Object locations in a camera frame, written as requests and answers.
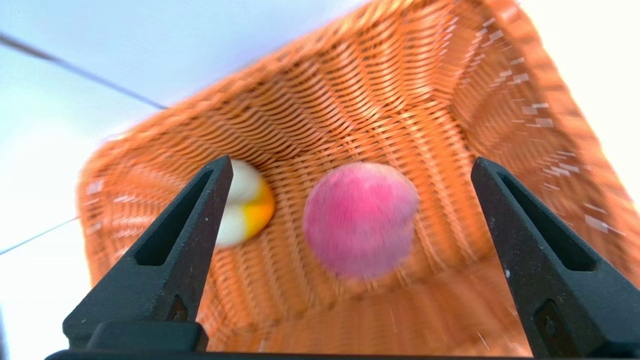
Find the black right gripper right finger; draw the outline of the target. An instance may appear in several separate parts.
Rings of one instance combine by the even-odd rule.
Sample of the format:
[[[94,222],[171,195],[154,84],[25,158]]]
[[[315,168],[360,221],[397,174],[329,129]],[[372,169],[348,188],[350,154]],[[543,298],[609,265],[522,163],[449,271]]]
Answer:
[[[536,358],[638,358],[639,290],[496,162],[471,182]]]

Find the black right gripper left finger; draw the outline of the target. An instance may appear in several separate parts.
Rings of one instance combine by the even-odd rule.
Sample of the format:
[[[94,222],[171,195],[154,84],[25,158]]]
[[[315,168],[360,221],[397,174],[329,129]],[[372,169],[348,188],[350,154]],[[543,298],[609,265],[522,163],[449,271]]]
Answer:
[[[71,351],[203,351],[196,318],[233,182],[206,164],[62,322]]]

